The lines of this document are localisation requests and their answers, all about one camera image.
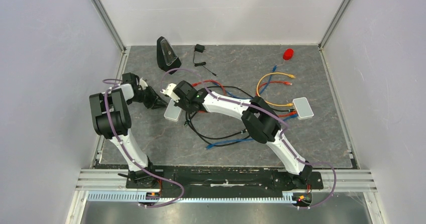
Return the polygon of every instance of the blue cable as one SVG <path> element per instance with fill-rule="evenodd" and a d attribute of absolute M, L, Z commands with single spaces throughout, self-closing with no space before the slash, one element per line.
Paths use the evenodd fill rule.
<path fill-rule="evenodd" d="M 277 65 L 274 66 L 274 68 L 272 68 L 272 72 L 275 72 L 275 70 L 277 70 Z M 261 95 L 263 93 L 263 91 L 265 91 L 266 87 L 271 83 L 272 80 L 272 75 L 269 76 L 268 82 L 266 83 L 266 85 L 263 87 L 263 89 L 261 89 L 259 91 L 259 95 Z"/>
<path fill-rule="evenodd" d="M 289 119 L 292 119 L 292 118 L 295 118 L 295 117 L 297 117 L 298 116 L 298 114 L 295 114 L 295 115 L 291 115 L 291 116 L 288 116 L 288 117 L 286 117 L 285 119 L 283 119 L 283 121 L 287 121 L 287 120 L 289 120 Z M 216 145 L 220 145 L 220 144 L 226 144 L 226 143 L 231 143 L 231 142 L 236 142 L 236 141 L 238 141 L 238 142 L 244 142 L 244 141 L 252 141 L 253 139 L 240 139 L 240 140 L 224 140 L 224 141 L 220 141 L 220 142 L 216 142 L 216 143 L 213 143 L 213 144 L 211 144 L 211 145 L 208 145 L 205 149 L 206 150 L 209 150 L 209 149 L 211 149 L 211 148 L 213 148 L 214 146 L 216 146 Z"/>
<path fill-rule="evenodd" d="M 244 141 L 252 141 L 253 139 L 245 139 L 245 140 L 224 140 L 224 141 L 220 141 L 220 142 L 216 142 L 216 143 L 213 143 L 213 144 L 211 144 L 211 145 L 209 145 L 209 146 L 207 146 L 205 149 L 206 150 L 209 150 L 209 149 L 211 149 L 211 148 L 213 148 L 215 145 L 219 145 L 219 144 L 226 144 L 226 143 L 231 143 L 231 142 L 235 142 L 235 141 L 238 141 L 238 142 L 244 142 Z"/>
<path fill-rule="evenodd" d="M 277 70 L 277 65 L 275 65 L 274 66 L 274 68 L 272 68 L 272 72 L 275 72 L 275 70 Z M 272 80 L 272 75 L 270 75 L 269 76 L 269 80 L 268 80 L 268 83 L 263 87 L 263 89 L 261 89 L 260 91 L 259 91 L 259 94 L 262 94 L 263 93 L 263 91 L 265 91 L 265 89 L 266 89 L 266 87 L 271 83 L 271 80 Z M 243 98 L 243 97 L 238 97 L 238 96 L 235 96 L 235 95 L 233 95 L 232 93 L 230 93 L 229 91 L 227 91 L 227 90 L 225 90 L 225 92 L 229 95 L 229 96 L 231 96 L 231 97 L 233 97 L 233 98 L 237 98 L 237 99 L 251 99 L 251 98 Z"/>
<path fill-rule="evenodd" d="M 297 117 L 297 116 L 298 116 L 298 114 L 290 115 L 290 116 L 286 117 L 285 119 L 283 119 L 283 121 L 287 121 L 287 120 L 292 119 L 292 118 L 295 118 L 295 117 Z"/>

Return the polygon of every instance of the power adapter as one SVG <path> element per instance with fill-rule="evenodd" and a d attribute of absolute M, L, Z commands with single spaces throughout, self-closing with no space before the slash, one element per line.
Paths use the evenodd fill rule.
<path fill-rule="evenodd" d="M 205 49 L 205 46 L 197 44 L 194 48 L 194 51 L 202 53 L 204 51 L 204 49 Z"/>

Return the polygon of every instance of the floor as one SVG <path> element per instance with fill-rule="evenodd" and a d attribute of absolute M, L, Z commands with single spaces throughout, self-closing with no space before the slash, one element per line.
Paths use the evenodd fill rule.
<path fill-rule="evenodd" d="M 282 54 L 289 47 L 294 50 L 294 57 L 284 63 Z M 273 80 L 288 80 L 293 86 L 270 84 L 262 97 L 280 104 L 291 102 L 297 97 L 306 97 L 314 117 L 308 120 L 290 119 L 287 138 L 310 162 L 328 161 L 335 167 L 352 167 L 317 46 L 206 46 L 203 53 L 196 53 L 195 62 L 205 61 L 206 67 L 216 73 L 217 77 L 202 67 L 194 67 L 193 46 L 175 46 L 174 50 L 182 62 L 182 68 L 196 70 L 203 79 L 214 79 L 223 85 L 237 86 L 252 95 L 258 80 L 271 72 L 274 65 L 278 65 L 279 72 L 296 75 L 296 79 L 273 76 Z M 164 72 L 157 66 L 155 46 L 132 46 L 125 72 L 147 79 L 148 84 L 159 93 Z M 191 83 L 199 81 L 194 75 L 180 71 L 165 76 L 164 86 L 181 80 Z M 244 96 L 238 91 L 230 91 Z M 129 106 L 129 110 L 132 132 L 141 149 L 154 164 L 282 166 L 266 145 L 254 141 L 205 150 L 206 144 L 188 126 L 184 126 L 184 113 L 178 122 L 172 122 L 164 118 L 165 109 L 148 110 L 142 104 L 134 103 Z M 198 114 L 193 122 L 199 132 L 211 137 L 226 136 L 244 128 L 240 120 L 220 114 Z M 105 143 L 101 163 L 125 164 L 125 161 L 113 144 Z"/>
<path fill-rule="evenodd" d="M 326 193 L 315 193 L 322 200 Z M 362 193 L 336 193 L 327 203 L 310 210 L 290 204 L 205 204 L 176 203 L 162 208 L 144 209 L 136 203 L 92 202 L 86 204 L 82 224 L 97 223 L 372 223 Z"/>

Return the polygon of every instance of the wire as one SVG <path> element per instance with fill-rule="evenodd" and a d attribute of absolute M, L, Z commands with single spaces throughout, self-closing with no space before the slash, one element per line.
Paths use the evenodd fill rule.
<path fill-rule="evenodd" d="M 256 86 L 256 94 L 257 94 L 258 96 L 260 96 L 260 94 L 259 94 L 259 90 L 258 90 L 258 89 L 259 89 L 260 82 L 262 82 L 262 80 L 263 80 L 265 77 L 270 76 L 270 75 L 275 75 L 275 74 L 285 75 L 285 76 L 288 76 L 288 77 L 291 77 L 291 78 L 296 78 L 296 77 L 295 77 L 294 75 L 292 75 L 292 74 L 287 74 L 287 73 L 283 73 L 283 72 L 271 72 L 271 73 L 268 73 L 268 74 L 264 75 L 262 78 L 260 78 L 259 82 L 257 83 L 257 86 Z M 293 104 L 292 104 L 292 103 L 287 103 L 287 104 L 275 104 L 275 103 L 268 102 L 268 101 L 266 101 L 266 100 L 265 100 L 265 102 L 266 102 L 267 104 L 269 104 L 269 105 L 273 105 L 273 106 L 277 106 L 277 107 L 291 107 L 291 106 L 293 106 Z"/>
<path fill-rule="evenodd" d="M 194 55 L 192 57 L 192 63 L 195 65 L 195 48 L 194 48 Z M 210 73 L 212 73 L 215 77 L 217 77 L 218 75 L 212 71 L 210 71 L 208 68 L 205 67 L 205 62 L 198 62 L 198 63 L 204 63 L 204 65 L 201 65 L 203 68 L 205 68 L 207 71 L 209 71 Z"/>
<path fill-rule="evenodd" d="M 298 116 L 298 114 L 288 116 L 288 117 L 286 117 L 285 119 L 283 119 L 283 121 L 287 121 L 287 120 L 292 119 L 292 118 L 295 118 L 295 117 L 297 117 L 297 116 Z"/>
<path fill-rule="evenodd" d="M 253 139 L 240 139 L 240 140 L 224 140 L 224 141 L 220 141 L 220 142 L 216 142 L 216 143 L 214 143 L 214 144 L 211 144 L 211 145 L 209 145 L 209 146 L 207 146 L 205 149 L 206 150 L 209 150 L 209 149 L 211 149 L 211 148 L 213 148 L 214 146 L 220 146 L 220 144 L 225 144 L 225 143 L 229 143 L 229 142 L 233 142 L 233 141 L 235 141 L 235 142 L 244 142 L 244 141 L 252 141 Z"/>
<path fill-rule="evenodd" d="M 304 201 L 304 200 L 300 200 L 301 202 L 303 202 L 303 203 L 305 203 L 305 204 L 307 204 L 307 205 L 310 205 L 310 203 L 309 202 L 306 202 L 306 201 Z"/>
<path fill-rule="evenodd" d="M 217 77 L 218 75 L 212 71 L 210 71 L 208 68 L 206 68 L 204 65 L 202 66 L 203 68 L 205 68 L 207 71 L 209 71 L 210 73 L 212 73 L 215 77 Z"/>
<path fill-rule="evenodd" d="M 110 123 L 111 130 L 112 130 L 112 132 L 113 132 L 114 136 L 115 136 L 115 137 L 117 138 L 117 140 L 119 141 L 120 146 L 121 146 L 121 148 L 122 148 L 123 152 L 125 153 L 125 155 L 127 156 L 127 158 L 129 158 L 129 160 L 134 160 L 134 159 L 130 156 L 130 154 L 129 154 L 129 152 L 127 151 L 127 149 L 124 147 L 123 140 L 122 140 L 122 139 L 118 136 L 118 134 L 117 134 L 117 132 L 116 132 L 116 128 L 114 128 L 113 119 L 111 118 L 110 105 L 109 105 L 109 103 L 108 103 L 108 92 L 112 91 L 113 89 L 117 88 L 118 86 L 119 86 L 119 85 L 114 85 L 113 87 L 110 87 L 109 89 L 107 89 L 107 90 L 105 91 L 105 94 L 104 94 L 104 97 L 103 97 L 103 101 L 105 102 L 105 111 L 106 111 L 106 116 L 108 117 L 108 122 Z M 181 191 L 181 193 L 179 194 L 179 196 L 178 196 L 177 198 L 174 198 L 173 200 L 170 200 L 170 201 L 168 201 L 168 202 L 165 202 L 165 203 L 162 203 L 162 204 L 159 204 L 159 205 L 145 206 L 145 208 L 157 208 L 157 207 L 162 207 L 162 206 L 170 205 L 170 204 L 174 203 L 175 201 L 177 201 L 178 199 L 180 199 L 180 198 L 183 196 L 183 194 L 185 193 L 185 189 L 183 188 L 183 185 L 181 185 L 180 183 L 178 183 L 178 182 L 176 182 L 176 181 L 173 181 L 173 180 L 169 180 L 169 179 L 163 178 L 163 177 L 158 176 L 158 175 L 156 175 L 156 174 L 153 174 L 153 173 L 149 172 L 148 170 L 146 170 L 144 167 L 142 167 L 142 166 L 141 166 L 138 162 L 136 162 L 136 161 L 135 161 L 135 162 L 133 162 L 133 163 L 134 163 L 137 167 L 139 167 L 142 171 L 144 171 L 145 173 L 147 173 L 148 175 L 150 175 L 150 176 L 152 176 L 152 177 L 154 177 L 154 178 L 157 178 L 157 179 L 164 180 L 164 181 L 167 181 L 167 182 L 169 182 L 169 183 L 175 184 L 175 185 L 179 186 L 179 187 L 180 187 L 180 189 L 182 190 L 182 191 Z"/>
<path fill-rule="evenodd" d="M 287 82 L 287 81 L 270 81 L 270 82 L 265 82 L 265 83 L 262 83 L 262 85 L 260 85 L 259 86 L 259 88 L 258 88 L 258 90 L 261 88 L 261 87 L 263 87 L 263 86 L 265 86 L 265 85 L 267 85 L 267 84 L 269 84 L 269 83 L 282 83 L 282 84 L 285 84 L 285 85 L 293 85 L 293 83 L 291 83 L 291 82 Z"/>
<path fill-rule="evenodd" d="M 203 82 L 212 82 L 212 83 L 214 83 L 215 85 L 220 86 L 220 87 L 222 88 L 222 91 L 224 92 L 224 95 L 226 96 L 227 92 L 226 92 L 225 88 L 222 86 L 222 84 L 221 84 L 220 82 L 218 82 L 218 81 L 216 81 L 216 80 L 212 80 L 212 79 L 205 80 L 205 81 L 203 81 Z M 192 86 L 193 86 L 193 87 L 195 87 L 195 86 L 198 86 L 198 85 L 200 85 L 200 84 L 201 84 L 201 82 L 196 82 L 196 83 L 193 83 L 193 84 L 192 84 Z"/>
<path fill-rule="evenodd" d="M 107 78 L 107 79 L 102 80 L 102 82 L 105 83 L 105 84 L 117 85 L 116 82 L 122 82 L 122 80 L 115 79 L 115 78 Z"/>
<path fill-rule="evenodd" d="M 227 93 L 229 96 L 233 97 L 233 98 L 237 98 L 237 99 L 252 99 L 252 98 L 253 98 L 253 96 L 251 96 L 250 94 L 246 93 L 244 90 L 242 90 L 242 89 L 240 89 L 240 88 L 237 88 L 237 87 L 234 87 L 234 86 L 224 86 L 224 87 L 230 87 L 230 88 L 238 89 L 239 91 L 241 91 L 242 93 L 244 93 L 245 95 L 247 95 L 247 96 L 249 97 L 249 98 L 238 97 L 238 96 L 233 95 L 233 94 L 232 94 L 232 93 L 230 93 L 229 91 L 226 91 L 226 93 Z"/>
<path fill-rule="evenodd" d="M 277 70 L 277 65 L 275 65 L 274 68 L 272 68 L 272 72 L 275 72 L 275 70 Z M 272 80 L 272 75 L 269 76 L 268 82 L 265 84 L 266 86 L 262 90 L 260 90 L 259 92 L 260 94 L 262 94 L 263 91 L 265 91 L 265 89 L 269 86 L 269 83 L 271 82 L 271 80 Z"/>
<path fill-rule="evenodd" d="M 202 78 L 201 78 L 201 76 L 198 74 L 198 73 L 196 73 L 195 71 L 193 71 L 193 70 L 190 70 L 190 69 L 186 69 L 186 68 L 173 68 L 173 69 L 170 69 L 170 70 L 168 70 L 168 71 L 166 71 L 164 74 L 163 74 L 163 76 L 161 77 L 161 88 L 163 89 L 163 82 L 164 82 L 164 77 L 169 73 L 169 72 L 171 72 L 171 71 L 187 71 L 187 72 L 191 72 L 191 73 L 193 73 L 193 74 L 195 74 L 197 77 L 199 77 L 199 79 L 200 79 L 200 81 L 202 81 Z M 227 98 L 222 98 L 222 97 L 219 97 L 219 96 L 216 96 L 216 95 L 214 95 L 204 84 L 203 84 L 203 87 L 206 89 L 206 91 L 213 97 L 213 98 L 215 98 L 215 99 L 217 99 L 217 100 L 222 100 L 222 101 L 226 101 L 226 102 L 231 102 L 231 103 L 234 103 L 234 104 L 238 104 L 238 105 L 243 105 L 243 106 L 248 106 L 248 107 L 252 107 L 252 108 L 254 108 L 254 109 L 256 109 L 256 110 L 259 110 L 259 111 L 262 111 L 262 112 L 264 112 L 265 114 L 267 114 L 267 115 L 269 115 L 270 117 L 272 117 L 272 118 L 274 118 L 275 120 L 277 120 L 278 122 L 280 122 L 281 124 L 283 124 L 285 127 L 281 130 L 281 132 L 280 132 L 280 134 L 279 134 L 279 137 L 280 137 L 280 139 L 281 139 L 281 141 L 283 142 L 283 144 L 285 145 L 285 147 L 289 150 L 289 152 L 293 155 L 293 157 L 294 158 L 296 158 L 296 160 L 298 161 L 298 162 L 300 162 L 300 163 L 302 163 L 302 164 L 304 164 L 304 165 L 309 165 L 309 166 L 317 166 L 317 165 L 328 165 L 330 168 L 331 168 L 331 170 L 332 170 L 332 172 L 333 172 L 333 176 L 334 176 L 334 181 L 333 181 L 333 187 L 332 187 L 332 190 L 330 191 L 330 193 L 329 193 L 329 195 L 324 199 L 324 200 L 322 200 L 321 202 L 319 202 L 319 203 L 317 203 L 317 204 L 315 204 L 315 205 L 313 205 L 313 206 L 310 206 L 310 207 L 307 207 L 307 208 L 311 208 L 311 207 L 315 207 L 315 206 L 319 206 L 319 205 L 321 205 L 321 204 L 323 204 L 324 202 L 326 202 L 327 200 L 329 200 L 331 197 L 332 197 L 332 195 L 333 195 L 333 193 L 334 193 L 334 190 L 336 189 L 336 183 L 337 183 L 337 175 L 336 175 L 336 170 L 334 169 L 334 167 L 329 163 L 329 162 L 316 162 L 316 163 L 308 163 L 308 162 L 304 162 L 304 161 L 302 161 L 302 160 L 300 160 L 299 159 L 299 157 L 295 154 L 295 152 L 293 151 L 293 149 L 292 148 L 290 148 L 290 146 L 288 145 L 288 143 L 287 143 L 287 141 L 285 140 L 285 138 L 283 138 L 283 134 L 284 134 L 284 132 L 288 129 L 288 124 L 285 122 L 285 121 L 283 121 L 282 119 L 280 119 L 278 116 L 275 116 L 273 113 L 270 113 L 270 112 L 268 112 L 268 111 L 266 111 L 266 110 L 264 110 L 263 108 L 261 108 L 261 107 L 258 107 L 258 106 L 256 106 L 256 105 L 252 105 L 252 104 L 249 104 L 249 103 L 240 103 L 239 101 L 234 101 L 234 100 L 231 100 L 231 99 L 227 99 Z"/>
<path fill-rule="evenodd" d="M 274 110 L 274 111 L 276 111 L 276 112 L 287 112 L 287 113 L 295 111 L 294 108 L 290 108 L 290 109 L 275 109 L 275 108 L 272 107 L 271 109 Z"/>
<path fill-rule="evenodd" d="M 291 115 L 295 115 L 297 112 L 296 111 L 292 111 L 291 113 L 288 113 L 286 115 L 279 115 L 280 118 L 282 117 L 287 117 L 287 116 L 291 116 Z"/>
<path fill-rule="evenodd" d="M 204 135 L 202 135 L 202 134 L 200 134 L 196 129 L 195 129 L 195 127 L 194 127 L 194 125 L 193 125 L 193 123 L 192 123 L 192 118 L 195 116 L 197 114 L 197 112 L 195 112 L 192 116 L 190 116 L 190 114 L 188 113 L 188 112 L 186 112 L 185 113 L 185 120 L 186 120 L 186 122 L 185 122 L 185 124 L 188 124 L 188 126 L 198 135 L 198 136 L 200 136 L 200 137 L 203 137 L 203 138 L 205 138 L 205 139 L 209 139 L 209 140 L 223 140 L 223 139 L 227 139 L 227 138 L 230 138 L 230 137 L 233 137 L 233 136 L 235 136 L 235 135 L 239 135 L 239 134 L 243 134 L 243 133 L 245 133 L 246 132 L 246 130 L 244 129 L 244 130 L 241 130 L 241 131 L 239 131 L 239 132 L 236 132 L 236 133 L 234 133 L 234 134 L 231 134 L 231 135 L 228 135 L 228 136 L 223 136 L 223 137 L 220 137 L 220 138 L 212 138 L 212 137 L 207 137 L 207 136 L 204 136 Z"/>

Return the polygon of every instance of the gray stone surface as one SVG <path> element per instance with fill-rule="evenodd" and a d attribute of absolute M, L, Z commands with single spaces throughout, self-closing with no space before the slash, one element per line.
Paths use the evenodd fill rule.
<path fill-rule="evenodd" d="M 289 47 L 294 49 L 294 57 L 283 63 L 282 54 Z M 352 166 L 317 46 L 206 46 L 204 53 L 196 53 L 195 62 L 206 61 L 206 67 L 217 77 L 202 67 L 193 66 L 193 46 L 175 46 L 174 49 L 182 61 L 182 68 L 194 69 L 203 79 L 237 86 L 252 95 L 258 80 L 271 72 L 275 64 L 278 65 L 277 71 L 296 75 L 296 79 L 274 75 L 273 80 L 288 80 L 293 86 L 270 84 L 262 94 L 273 103 L 287 103 L 297 97 L 309 100 L 315 116 L 308 120 L 290 119 L 287 138 L 310 162 L 329 161 L 335 167 Z M 157 66 L 155 46 L 132 46 L 125 72 L 146 78 L 159 93 L 164 72 Z M 179 71 L 165 76 L 164 86 L 181 80 L 199 81 L 191 73 Z M 230 91 L 244 96 L 238 91 Z M 282 166 L 266 145 L 254 141 L 205 150 L 206 144 L 183 125 L 184 113 L 178 122 L 172 122 L 164 118 L 165 109 L 148 110 L 142 104 L 134 103 L 129 110 L 132 132 L 141 149 L 155 164 Z M 193 122 L 200 133 L 211 137 L 225 136 L 244 128 L 240 120 L 212 113 L 197 114 Z M 125 164 L 125 161 L 116 147 L 108 142 L 104 145 L 101 163 Z"/>

